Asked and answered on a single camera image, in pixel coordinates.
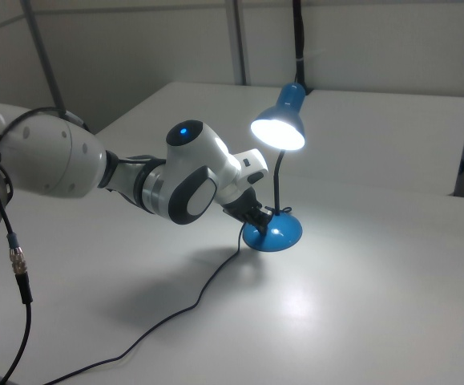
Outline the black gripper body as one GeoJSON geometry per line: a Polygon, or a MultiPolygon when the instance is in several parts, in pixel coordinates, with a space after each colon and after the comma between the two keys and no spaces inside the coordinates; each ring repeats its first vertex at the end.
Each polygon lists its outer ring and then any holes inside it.
{"type": "Polygon", "coordinates": [[[264,226],[264,212],[254,189],[247,189],[233,202],[222,205],[223,211],[240,222],[264,226]]]}

